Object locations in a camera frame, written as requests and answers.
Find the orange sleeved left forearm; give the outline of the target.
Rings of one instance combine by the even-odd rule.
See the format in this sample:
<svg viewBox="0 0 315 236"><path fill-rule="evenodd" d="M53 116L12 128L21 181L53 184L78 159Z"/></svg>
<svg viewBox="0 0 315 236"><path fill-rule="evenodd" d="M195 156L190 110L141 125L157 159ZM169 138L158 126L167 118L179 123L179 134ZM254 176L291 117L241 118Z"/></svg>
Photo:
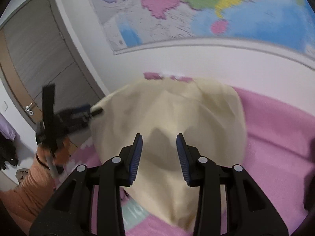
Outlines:
<svg viewBox="0 0 315 236"><path fill-rule="evenodd" d="M1 202L17 226L26 232L53 195L54 186L48 166L37 155L22 183L1 191Z"/></svg>

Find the person's left hand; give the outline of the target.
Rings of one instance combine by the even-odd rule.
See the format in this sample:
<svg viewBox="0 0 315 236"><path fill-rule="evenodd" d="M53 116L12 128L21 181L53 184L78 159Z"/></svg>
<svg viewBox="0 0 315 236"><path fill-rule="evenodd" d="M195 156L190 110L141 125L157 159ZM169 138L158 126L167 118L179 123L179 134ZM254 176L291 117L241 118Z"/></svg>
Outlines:
<svg viewBox="0 0 315 236"><path fill-rule="evenodd" d="M65 137L63 139L61 148L59 148L55 153L55 157L53 158L53 163L57 166L66 164L69 160L69 150L70 150L70 139L69 137ZM37 147L36 154L38 156L39 161L42 164L48 166L46 158L52 156L51 150L48 147L45 147L42 144L39 144Z"/></svg>

